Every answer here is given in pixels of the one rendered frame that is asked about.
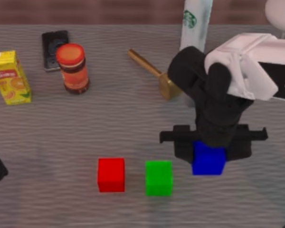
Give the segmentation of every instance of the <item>yellow juice box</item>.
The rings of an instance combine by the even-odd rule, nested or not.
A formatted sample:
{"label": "yellow juice box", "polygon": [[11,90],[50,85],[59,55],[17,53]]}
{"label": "yellow juice box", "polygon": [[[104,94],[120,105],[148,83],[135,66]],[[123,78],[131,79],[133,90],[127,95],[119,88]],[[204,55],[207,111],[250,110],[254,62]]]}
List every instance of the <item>yellow juice box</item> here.
{"label": "yellow juice box", "polygon": [[0,52],[0,92],[7,105],[31,102],[31,89],[16,51]]}

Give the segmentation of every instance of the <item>cube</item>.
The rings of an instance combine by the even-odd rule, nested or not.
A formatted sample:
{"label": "cube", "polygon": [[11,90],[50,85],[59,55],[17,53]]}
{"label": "cube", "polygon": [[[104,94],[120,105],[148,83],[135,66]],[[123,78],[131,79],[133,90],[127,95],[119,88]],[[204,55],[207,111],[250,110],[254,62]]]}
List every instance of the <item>cube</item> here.
{"label": "cube", "polygon": [[226,164],[224,148],[211,148],[201,141],[193,142],[193,175],[221,175]]}
{"label": "cube", "polygon": [[172,162],[146,162],[146,195],[170,196],[173,188]]}
{"label": "cube", "polygon": [[98,159],[97,184],[99,192],[124,192],[124,158]]}

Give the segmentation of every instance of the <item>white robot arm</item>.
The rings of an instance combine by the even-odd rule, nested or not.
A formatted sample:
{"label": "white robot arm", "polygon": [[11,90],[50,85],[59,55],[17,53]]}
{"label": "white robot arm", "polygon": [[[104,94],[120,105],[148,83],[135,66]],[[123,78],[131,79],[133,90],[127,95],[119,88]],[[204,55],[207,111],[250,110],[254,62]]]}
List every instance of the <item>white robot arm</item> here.
{"label": "white robot arm", "polygon": [[228,94],[266,101],[278,86],[259,63],[285,65],[285,40],[264,33],[239,34],[206,56],[207,73],[214,63],[222,63],[232,74]]}

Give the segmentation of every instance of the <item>starbucks cup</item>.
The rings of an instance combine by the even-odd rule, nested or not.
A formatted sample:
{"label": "starbucks cup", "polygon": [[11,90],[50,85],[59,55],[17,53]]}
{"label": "starbucks cup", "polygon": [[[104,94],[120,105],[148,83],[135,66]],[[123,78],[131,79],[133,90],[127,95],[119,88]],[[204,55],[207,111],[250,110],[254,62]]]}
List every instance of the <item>starbucks cup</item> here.
{"label": "starbucks cup", "polygon": [[[194,46],[204,52],[213,0],[185,0],[185,9],[181,33],[180,50]],[[188,107],[194,107],[194,101],[183,94]]]}

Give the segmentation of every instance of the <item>gray tabletop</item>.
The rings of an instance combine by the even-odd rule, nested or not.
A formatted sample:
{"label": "gray tabletop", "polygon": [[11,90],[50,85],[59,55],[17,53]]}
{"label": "gray tabletop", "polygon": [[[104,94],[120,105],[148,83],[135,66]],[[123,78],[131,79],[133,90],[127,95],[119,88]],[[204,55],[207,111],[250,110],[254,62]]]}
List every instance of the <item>gray tabletop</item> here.
{"label": "gray tabletop", "polygon": [[[42,67],[40,35],[67,29],[85,47],[92,86],[68,94],[59,72]],[[192,176],[159,132],[191,124],[194,109],[165,102],[157,80],[126,54],[132,47],[165,71],[178,52],[179,26],[0,26],[0,51],[15,49],[33,102],[7,106],[0,95],[0,228],[278,228],[285,224],[285,102],[256,102],[242,123],[269,139],[219,177]],[[210,27],[207,50],[240,32],[270,26]],[[126,193],[99,194],[99,157],[124,157]],[[174,193],[144,191],[147,160],[172,160]]]}

